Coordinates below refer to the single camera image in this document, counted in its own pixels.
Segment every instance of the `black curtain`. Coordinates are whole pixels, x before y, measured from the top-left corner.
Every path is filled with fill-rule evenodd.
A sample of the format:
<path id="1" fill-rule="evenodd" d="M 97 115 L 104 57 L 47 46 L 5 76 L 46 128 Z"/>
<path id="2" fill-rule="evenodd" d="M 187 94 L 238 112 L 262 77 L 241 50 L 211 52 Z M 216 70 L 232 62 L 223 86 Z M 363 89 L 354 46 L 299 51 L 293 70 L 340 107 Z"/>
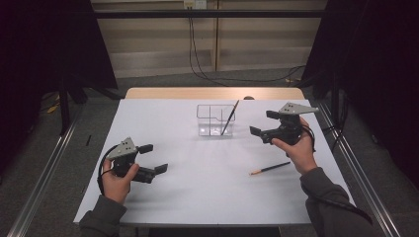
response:
<path id="1" fill-rule="evenodd" d="M 41 97 L 84 84 L 117 88 L 104 41 L 89 0 L 0 1 L 0 172 L 36 123 Z"/>
<path id="2" fill-rule="evenodd" d="M 321 21 L 303 80 L 320 98 L 338 86 L 419 187 L 419 4 L 413 0 L 350 1 L 348 18 Z M 329 0 L 328 9 L 342 7 Z"/>

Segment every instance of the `table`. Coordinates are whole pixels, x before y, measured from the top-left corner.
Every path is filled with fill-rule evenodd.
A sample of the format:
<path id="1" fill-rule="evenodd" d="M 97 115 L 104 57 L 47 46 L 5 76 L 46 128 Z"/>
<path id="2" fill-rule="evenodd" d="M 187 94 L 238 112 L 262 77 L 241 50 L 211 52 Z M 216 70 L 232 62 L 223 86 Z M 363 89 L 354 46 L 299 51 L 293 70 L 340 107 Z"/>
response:
<path id="1" fill-rule="evenodd" d="M 138 98 L 144 96 L 145 92 L 153 94 L 153 91 L 155 97 L 158 93 L 163 93 L 162 97 L 169 97 L 169 93 L 175 95 L 178 92 L 181 95 L 177 96 L 183 98 L 204 97 L 207 94 L 224 95 L 234 100 L 243 96 L 284 99 L 282 95 L 286 91 L 298 92 L 287 88 L 146 88 L 131 89 L 127 97 Z M 238 119 L 234 136 L 208 139 L 198 137 L 198 132 L 184 129 L 195 126 L 191 124 L 196 122 L 196 118 L 193 118 L 196 105 L 231 104 L 234 101 L 121 101 L 102 155 L 108 147 L 130 135 L 135 145 L 145 142 L 155 145 L 153 152 L 140 158 L 139 163 L 144 167 L 169 163 L 168 172 L 157 176 L 152 185 L 131 186 L 131 193 L 126 199 L 128 212 L 122 223 L 143 226 L 278 226 L 284 223 L 309 223 L 304 206 L 306 195 L 300 190 L 299 174 L 292 165 L 255 178 L 247 175 L 254 169 L 289 160 L 284 152 L 262 144 L 260 138 L 249 135 L 248 130 L 249 123 L 259 127 L 278 126 L 276 120 L 265 117 L 264 111 L 280 109 L 285 102 L 242 101 L 236 111 Z M 309 105 L 305 100 L 292 102 Z M 316 154 L 320 156 L 317 163 L 348 192 L 315 116 L 309 114 L 303 117 L 310 122 L 316 134 Z M 94 173 L 75 222 L 94 205 L 98 194 Z"/>

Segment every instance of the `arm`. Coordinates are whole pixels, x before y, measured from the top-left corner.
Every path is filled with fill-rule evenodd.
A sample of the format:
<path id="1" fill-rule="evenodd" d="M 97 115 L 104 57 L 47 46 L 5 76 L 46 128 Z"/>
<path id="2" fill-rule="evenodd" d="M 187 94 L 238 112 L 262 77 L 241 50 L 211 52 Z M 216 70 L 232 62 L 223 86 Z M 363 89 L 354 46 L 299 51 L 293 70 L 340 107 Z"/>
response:
<path id="1" fill-rule="evenodd" d="M 106 159 L 103 170 L 111 170 L 111 164 Z M 112 171 L 104 172 L 102 179 L 105 195 L 99 196 L 95 208 L 87 211 L 80 220 L 81 236 L 118 236 L 120 219 L 126 213 L 124 202 L 129 193 L 129 184 L 138 168 L 137 164 L 133 164 L 123 178 L 115 176 Z"/>
<path id="2" fill-rule="evenodd" d="M 308 126 L 302 118 L 301 124 Z M 309 194 L 305 206 L 318 236 L 376 236 L 373 227 L 361 215 L 345 208 L 319 201 L 329 199 L 349 203 L 349 197 L 342 187 L 333 184 L 317 167 L 314 160 L 310 136 L 304 132 L 299 142 L 290 146 L 274 138 L 272 143 L 286 151 L 296 170 L 301 173 L 301 186 Z"/>

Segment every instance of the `gray floor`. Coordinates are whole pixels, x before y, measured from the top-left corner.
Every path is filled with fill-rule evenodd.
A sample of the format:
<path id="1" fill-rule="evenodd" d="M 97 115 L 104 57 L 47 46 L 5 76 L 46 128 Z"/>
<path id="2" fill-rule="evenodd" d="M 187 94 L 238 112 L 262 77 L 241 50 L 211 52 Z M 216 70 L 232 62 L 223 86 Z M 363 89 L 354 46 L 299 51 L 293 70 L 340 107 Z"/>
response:
<path id="1" fill-rule="evenodd" d="M 287 73 L 287 69 L 268 69 L 208 73 L 208 76 L 268 80 L 281 78 Z M 289 86 L 285 81 L 222 82 L 228 86 Z M 127 78 L 119 79 L 118 83 L 120 89 L 115 92 L 121 95 L 124 95 L 130 87 L 219 86 L 194 74 Z M 111 101 L 90 89 L 86 89 L 86 92 L 89 95 L 87 104 L 79 106 L 70 103 L 73 115 L 76 112 L 81 113 L 80 120 L 75 124 L 68 146 L 57 163 L 50 182 L 46 184 L 47 188 L 42 193 L 40 204 L 36 206 L 32 221 L 28 228 L 23 230 L 24 235 L 21 236 L 78 236 L 78 226 L 72 221 L 83 198 L 86 185 L 94 172 L 93 169 L 119 104 L 118 101 Z M 319 103 L 313 100 L 311 88 L 304 89 L 303 93 L 314 106 Z M 43 101 L 42 107 L 51 105 L 53 99 L 54 97 L 51 97 Z M 328 104 L 329 98 L 321 102 Z M 321 115 L 317 115 L 317 119 L 322 127 L 327 126 Z M 27 202 L 57 143 L 59 132 L 59 109 L 52 114 L 41 111 L 34 131 L 3 176 L 3 183 L 0 186 L 0 236 L 7 236 Z M 377 195 L 390 212 L 400 236 L 417 236 L 419 233 L 417 225 L 419 223 L 419 192 L 393 165 L 385 148 L 373 142 L 371 132 L 352 107 L 349 110 L 344 134 Z M 334 138 L 331 133 L 326 134 L 326 138 L 329 144 L 333 143 Z M 374 215 L 338 147 L 334 151 L 336 161 L 356 204 L 370 215 Z M 377 220 L 375 220 L 375 228 L 381 233 L 380 236 L 385 236 Z M 150 234 L 155 234 L 156 231 L 158 230 L 151 230 Z M 147 230 L 140 229 L 139 235 L 145 236 L 147 233 Z M 180 235 L 182 233 L 172 234 L 172 236 Z M 310 225 L 292 225 L 281 226 L 281 235 L 315 236 L 315 233 Z M 124 227 L 122 236 L 135 236 L 135 229 Z"/>

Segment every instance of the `pencil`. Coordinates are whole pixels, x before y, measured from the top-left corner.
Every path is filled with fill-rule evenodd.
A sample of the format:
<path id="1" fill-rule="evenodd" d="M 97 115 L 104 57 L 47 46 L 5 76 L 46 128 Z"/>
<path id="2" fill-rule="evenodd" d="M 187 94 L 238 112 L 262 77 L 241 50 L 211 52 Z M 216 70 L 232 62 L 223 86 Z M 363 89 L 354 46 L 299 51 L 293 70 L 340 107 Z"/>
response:
<path id="1" fill-rule="evenodd" d="M 252 172 L 252 173 L 250 173 L 249 175 L 250 175 L 250 176 L 252 176 L 252 175 L 257 175 L 257 174 L 260 174 L 260 173 L 262 173 L 262 172 L 269 171 L 269 170 L 273 170 L 273 169 L 276 169 L 276 168 L 278 168 L 278 167 L 285 166 L 285 165 L 288 165 L 288 164 L 290 164 L 290 161 L 289 161 L 289 162 L 286 162 L 286 163 L 283 163 L 283 164 L 279 164 L 279 165 L 271 166 L 271 167 L 268 167 L 268 168 L 264 168 L 264 169 L 261 169 L 261 170 L 253 171 L 253 172 Z"/>
<path id="2" fill-rule="evenodd" d="M 221 135 L 224 135 L 224 132 L 225 132 L 225 130 L 227 129 L 227 126 L 228 126 L 228 124 L 230 123 L 231 118 L 232 118 L 232 117 L 233 117 L 233 115 L 234 115 L 235 109 L 237 108 L 237 105 L 238 105 L 238 102 L 239 102 L 239 101 L 240 101 L 240 100 L 237 100 L 236 104 L 234 105 L 234 108 L 233 108 L 233 110 L 231 111 L 230 116 L 228 117 L 227 123 L 225 124 L 225 127 L 224 127 L 224 129 L 222 130 Z"/>

